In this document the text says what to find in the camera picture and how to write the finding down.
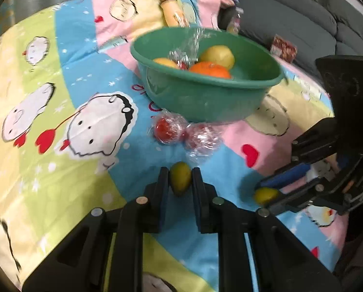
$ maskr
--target wrapped fruit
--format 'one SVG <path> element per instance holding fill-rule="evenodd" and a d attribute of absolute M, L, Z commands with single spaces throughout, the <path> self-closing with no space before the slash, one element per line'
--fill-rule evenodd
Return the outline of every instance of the wrapped fruit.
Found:
<path fill-rule="evenodd" d="M 187 126 L 185 146 L 191 156 L 211 156 L 221 144 L 221 132 L 213 125 L 197 123 Z"/>
<path fill-rule="evenodd" d="M 182 140 L 187 121 L 180 114 L 162 111 L 153 119 L 153 134 L 163 144 L 173 144 Z"/>

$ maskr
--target yellow fruit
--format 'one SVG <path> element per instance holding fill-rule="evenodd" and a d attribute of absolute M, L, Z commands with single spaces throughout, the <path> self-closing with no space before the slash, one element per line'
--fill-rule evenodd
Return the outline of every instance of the yellow fruit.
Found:
<path fill-rule="evenodd" d="M 207 48 L 199 57 L 200 61 L 210 61 L 225 67 L 227 70 L 233 68 L 235 58 L 230 48 L 225 45 L 216 45 Z"/>
<path fill-rule="evenodd" d="M 257 204 L 264 206 L 280 194 L 280 191 L 273 188 L 259 188 L 256 190 L 253 198 Z"/>
<path fill-rule="evenodd" d="M 179 66 L 175 62 L 173 62 L 172 60 L 170 60 L 168 58 L 156 58 L 156 59 L 153 59 L 153 61 L 155 63 L 162 64 L 167 67 L 180 69 Z"/>
<path fill-rule="evenodd" d="M 169 170 L 170 187 L 174 195 L 181 197 L 190 187 L 191 168 L 185 162 L 177 162 Z"/>

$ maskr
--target orange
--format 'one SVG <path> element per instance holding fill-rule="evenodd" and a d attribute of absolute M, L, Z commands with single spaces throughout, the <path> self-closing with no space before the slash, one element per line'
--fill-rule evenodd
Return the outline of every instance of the orange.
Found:
<path fill-rule="evenodd" d="M 216 78 L 231 79 L 231 74 L 225 67 L 214 64 L 210 61 L 202 61 L 201 63 L 197 63 L 190 68 L 190 71 Z"/>

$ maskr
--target screw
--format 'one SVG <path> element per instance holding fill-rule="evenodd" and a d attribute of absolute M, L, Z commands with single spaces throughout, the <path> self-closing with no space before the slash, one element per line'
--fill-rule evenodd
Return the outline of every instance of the screw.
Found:
<path fill-rule="evenodd" d="M 350 202 L 350 201 L 351 201 L 351 199 L 352 199 L 352 196 L 351 196 L 350 194 L 346 193 L 346 194 L 344 195 L 344 199 L 345 199 L 345 201 L 346 201 L 346 202 Z"/>
<path fill-rule="evenodd" d="M 258 215 L 262 216 L 262 217 L 268 217 L 269 216 L 269 211 L 265 208 L 261 208 L 257 211 Z"/>
<path fill-rule="evenodd" d="M 212 199 L 212 202 L 215 205 L 222 205 L 223 203 L 225 203 L 225 199 L 221 197 L 215 197 Z"/>
<path fill-rule="evenodd" d="M 315 186 L 315 190 L 316 190 L 317 192 L 322 192 L 324 189 L 325 189 L 325 187 L 324 187 L 322 184 L 320 184 L 320 183 L 318 183 L 318 184 Z"/>
<path fill-rule="evenodd" d="M 91 215 L 94 216 L 94 217 L 101 216 L 102 214 L 103 214 L 103 210 L 101 208 L 94 208 L 91 211 Z"/>
<path fill-rule="evenodd" d="M 138 197 L 135 199 L 135 201 L 138 203 L 138 204 L 146 204 L 148 202 L 148 198 L 147 197 Z"/>

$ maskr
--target yellow pear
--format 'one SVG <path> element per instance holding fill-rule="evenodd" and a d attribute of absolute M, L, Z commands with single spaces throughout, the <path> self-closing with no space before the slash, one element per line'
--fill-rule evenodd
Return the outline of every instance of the yellow pear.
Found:
<path fill-rule="evenodd" d="M 227 70 L 233 68 L 235 58 L 230 48 L 225 45 L 215 45 L 207 48 L 199 57 L 199 62 L 210 61 L 225 67 Z"/>

